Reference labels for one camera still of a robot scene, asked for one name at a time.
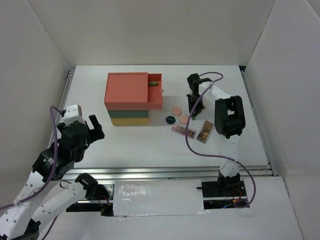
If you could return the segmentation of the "rounded peach makeup sponge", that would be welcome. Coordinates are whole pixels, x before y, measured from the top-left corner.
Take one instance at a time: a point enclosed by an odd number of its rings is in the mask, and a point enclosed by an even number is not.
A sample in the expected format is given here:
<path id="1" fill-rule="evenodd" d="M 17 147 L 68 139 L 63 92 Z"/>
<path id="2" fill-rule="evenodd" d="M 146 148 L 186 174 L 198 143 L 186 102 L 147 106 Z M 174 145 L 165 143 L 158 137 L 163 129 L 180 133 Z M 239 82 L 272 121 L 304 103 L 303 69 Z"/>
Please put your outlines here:
<path id="1" fill-rule="evenodd" d="M 189 119 L 189 115 L 188 114 L 181 114 L 179 116 L 179 123 L 182 125 L 186 125 Z"/>

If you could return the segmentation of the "round peach powder puff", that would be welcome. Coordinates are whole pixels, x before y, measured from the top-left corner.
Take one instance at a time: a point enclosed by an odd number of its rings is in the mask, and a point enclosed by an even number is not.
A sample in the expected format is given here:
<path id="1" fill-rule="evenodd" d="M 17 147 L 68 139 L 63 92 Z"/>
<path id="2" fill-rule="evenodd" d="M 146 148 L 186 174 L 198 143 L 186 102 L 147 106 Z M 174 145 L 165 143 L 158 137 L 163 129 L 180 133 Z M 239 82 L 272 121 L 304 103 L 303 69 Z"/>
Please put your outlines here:
<path id="1" fill-rule="evenodd" d="M 171 109 L 172 115 L 174 115 L 176 117 L 180 116 L 182 114 L 182 112 L 183 112 L 182 109 L 178 106 L 175 106 Z"/>

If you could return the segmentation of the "green drawer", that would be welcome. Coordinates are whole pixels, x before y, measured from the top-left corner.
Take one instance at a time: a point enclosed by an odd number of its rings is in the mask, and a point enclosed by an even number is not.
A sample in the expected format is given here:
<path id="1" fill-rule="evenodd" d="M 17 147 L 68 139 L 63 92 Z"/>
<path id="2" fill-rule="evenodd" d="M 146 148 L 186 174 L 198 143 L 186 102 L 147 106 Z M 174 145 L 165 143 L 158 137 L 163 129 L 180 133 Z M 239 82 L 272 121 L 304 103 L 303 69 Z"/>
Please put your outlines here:
<path id="1" fill-rule="evenodd" d="M 108 110 L 107 112 L 111 119 L 149 117 L 148 110 Z"/>

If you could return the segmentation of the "dark green round puff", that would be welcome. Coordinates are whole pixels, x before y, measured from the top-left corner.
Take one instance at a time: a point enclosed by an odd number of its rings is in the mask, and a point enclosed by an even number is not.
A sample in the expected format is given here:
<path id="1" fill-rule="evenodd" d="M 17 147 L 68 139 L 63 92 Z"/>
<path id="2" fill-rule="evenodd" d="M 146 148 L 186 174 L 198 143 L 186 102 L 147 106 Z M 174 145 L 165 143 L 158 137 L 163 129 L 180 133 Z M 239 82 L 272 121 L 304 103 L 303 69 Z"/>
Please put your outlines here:
<path id="1" fill-rule="evenodd" d="M 169 125 L 173 125 L 176 122 L 176 118 L 172 115 L 167 116 L 165 119 L 166 123 Z"/>

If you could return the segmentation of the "salmon top drawer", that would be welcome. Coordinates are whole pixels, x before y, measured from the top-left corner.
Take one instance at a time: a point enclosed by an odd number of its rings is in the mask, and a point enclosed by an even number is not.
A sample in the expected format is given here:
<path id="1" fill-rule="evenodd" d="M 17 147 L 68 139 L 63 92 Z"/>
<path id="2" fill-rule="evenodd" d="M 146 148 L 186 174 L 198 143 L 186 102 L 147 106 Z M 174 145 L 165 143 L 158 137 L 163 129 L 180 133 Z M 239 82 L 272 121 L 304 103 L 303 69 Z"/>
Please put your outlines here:
<path id="1" fill-rule="evenodd" d="M 147 102 L 149 110 L 163 108 L 162 74 L 149 73 L 148 82 L 158 82 L 158 86 L 148 86 Z"/>

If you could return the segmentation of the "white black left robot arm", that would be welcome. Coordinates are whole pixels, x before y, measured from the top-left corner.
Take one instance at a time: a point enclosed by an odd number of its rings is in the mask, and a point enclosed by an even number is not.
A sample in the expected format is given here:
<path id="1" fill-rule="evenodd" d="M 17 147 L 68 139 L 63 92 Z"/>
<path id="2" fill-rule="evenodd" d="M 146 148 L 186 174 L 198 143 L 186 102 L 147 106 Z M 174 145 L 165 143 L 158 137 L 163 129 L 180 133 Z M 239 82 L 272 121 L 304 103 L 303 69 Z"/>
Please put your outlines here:
<path id="1" fill-rule="evenodd" d="M 15 201 L 2 207 L 5 211 L 0 218 L 2 240 L 36 240 L 40 231 L 70 205 L 83 198 L 92 200 L 98 196 L 98 181 L 89 173 L 81 173 L 66 190 L 43 203 L 54 185 L 84 158 L 90 144 L 104 139 L 97 117 L 90 115 L 89 120 L 93 129 L 78 120 L 54 124 L 54 142 L 40 153 Z"/>

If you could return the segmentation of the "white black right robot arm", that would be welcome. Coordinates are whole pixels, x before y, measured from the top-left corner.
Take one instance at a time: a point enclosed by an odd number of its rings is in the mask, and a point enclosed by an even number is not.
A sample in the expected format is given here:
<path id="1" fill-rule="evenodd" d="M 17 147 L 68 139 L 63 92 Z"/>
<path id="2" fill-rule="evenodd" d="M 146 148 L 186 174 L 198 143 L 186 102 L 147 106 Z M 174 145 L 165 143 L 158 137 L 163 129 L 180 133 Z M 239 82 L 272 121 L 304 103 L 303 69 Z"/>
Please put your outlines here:
<path id="1" fill-rule="evenodd" d="M 185 136 L 188 149 L 195 155 L 208 158 L 220 158 L 217 189 L 223 196 L 230 195 L 234 190 L 240 189 L 240 170 L 242 166 L 238 158 L 238 142 L 243 129 L 246 126 L 246 119 L 242 98 L 238 95 L 231 96 L 215 86 L 215 83 L 223 79 L 223 74 L 215 72 L 219 78 L 211 80 L 203 76 L 207 73 L 193 73 L 187 78 L 190 94 L 187 94 L 189 117 L 186 129 L 189 129 L 191 119 L 195 119 L 204 109 L 203 97 L 206 93 L 212 93 L 214 100 L 214 128 L 216 132 L 225 139 L 225 145 L 230 147 L 232 156 L 210 155 L 199 153 L 193 150 L 189 144 L 189 139 Z"/>

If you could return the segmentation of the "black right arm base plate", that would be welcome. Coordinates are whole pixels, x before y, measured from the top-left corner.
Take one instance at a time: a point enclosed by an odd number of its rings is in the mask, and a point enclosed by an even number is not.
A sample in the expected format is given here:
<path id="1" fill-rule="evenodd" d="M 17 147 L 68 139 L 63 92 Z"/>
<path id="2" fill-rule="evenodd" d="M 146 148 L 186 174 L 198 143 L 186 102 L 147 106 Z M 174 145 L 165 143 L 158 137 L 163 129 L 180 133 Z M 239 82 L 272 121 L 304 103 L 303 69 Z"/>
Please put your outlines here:
<path id="1" fill-rule="evenodd" d="M 235 198 L 246 197 L 244 182 L 241 180 L 235 186 L 222 188 L 217 181 L 204 181 L 201 183 L 202 195 L 204 198 Z"/>

